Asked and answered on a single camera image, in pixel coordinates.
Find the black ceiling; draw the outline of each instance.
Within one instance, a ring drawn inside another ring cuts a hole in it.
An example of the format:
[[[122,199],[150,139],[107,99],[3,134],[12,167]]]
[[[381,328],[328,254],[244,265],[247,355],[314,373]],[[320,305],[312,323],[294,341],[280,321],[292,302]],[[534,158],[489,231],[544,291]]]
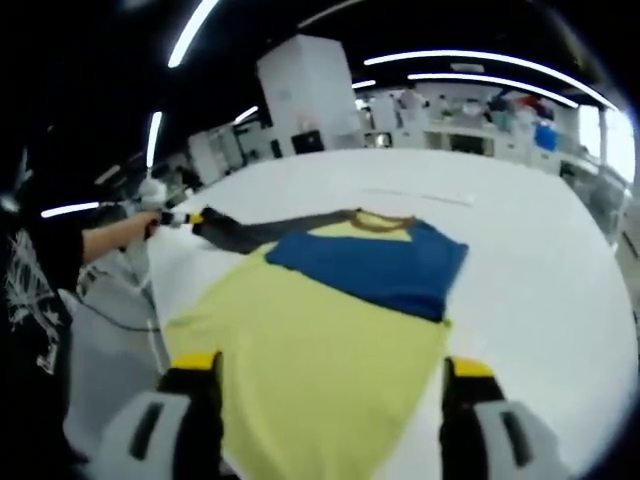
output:
[[[161,157],[182,148],[189,134],[263,105],[256,61],[296,33],[340,40],[354,79],[373,78],[382,86],[406,83],[408,73],[447,71],[450,62],[422,59],[365,67],[365,59],[438,48],[513,55],[592,80],[545,18],[524,0],[365,0],[301,29],[298,24],[341,2],[221,0],[183,64],[173,70],[167,60],[199,0],[139,2],[144,5],[110,16],[106,10],[87,12],[87,7],[50,7],[48,13],[65,15],[65,21],[43,20],[55,48],[45,43],[35,56],[48,59],[43,65],[50,73],[43,77],[49,80],[32,109],[37,119],[32,161],[50,178],[61,179],[65,198],[75,195],[66,188],[69,181],[91,185],[111,165],[144,150],[155,110],[165,112]],[[94,21],[84,22],[78,32],[80,18],[87,18],[82,15]],[[553,91],[565,87],[522,68],[485,66],[487,73]],[[42,131],[51,125],[43,142]]]

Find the white table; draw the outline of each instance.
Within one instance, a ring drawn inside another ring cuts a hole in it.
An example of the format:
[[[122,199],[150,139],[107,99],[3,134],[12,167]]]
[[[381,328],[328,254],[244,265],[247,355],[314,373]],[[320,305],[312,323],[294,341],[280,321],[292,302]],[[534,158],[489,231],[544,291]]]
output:
[[[613,252],[560,178],[461,153],[348,150],[251,166],[177,209],[207,204],[243,223],[363,207],[437,226],[470,246],[448,301],[450,352],[491,366],[556,433],[574,473],[624,422],[638,369],[631,305]],[[163,325],[242,261],[186,228],[161,229],[149,254]],[[440,478],[439,393],[427,392],[376,478]]]

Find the black t-shirt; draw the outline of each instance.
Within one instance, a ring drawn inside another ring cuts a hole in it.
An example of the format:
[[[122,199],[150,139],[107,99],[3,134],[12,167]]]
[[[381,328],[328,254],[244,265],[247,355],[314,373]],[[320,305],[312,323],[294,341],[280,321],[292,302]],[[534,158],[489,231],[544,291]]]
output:
[[[0,213],[0,477],[66,477],[71,316],[57,290],[75,291],[82,255],[79,230]]]

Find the person's arm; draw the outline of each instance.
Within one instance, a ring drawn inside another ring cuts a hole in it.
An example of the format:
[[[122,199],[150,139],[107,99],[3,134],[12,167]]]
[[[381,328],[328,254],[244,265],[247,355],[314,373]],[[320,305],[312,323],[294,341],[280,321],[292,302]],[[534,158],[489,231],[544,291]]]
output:
[[[159,219],[158,212],[142,212],[105,227],[84,230],[82,261],[91,263],[111,250],[143,240],[147,233],[153,234]]]

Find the blue t-shirt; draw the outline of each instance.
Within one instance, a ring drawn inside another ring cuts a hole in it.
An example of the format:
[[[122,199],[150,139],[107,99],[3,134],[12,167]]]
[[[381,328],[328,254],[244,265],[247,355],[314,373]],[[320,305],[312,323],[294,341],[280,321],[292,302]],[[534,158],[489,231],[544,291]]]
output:
[[[362,300],[439,322],[469,247],[423,222],[407,232],[409,242],[295,232],[265,258]]]

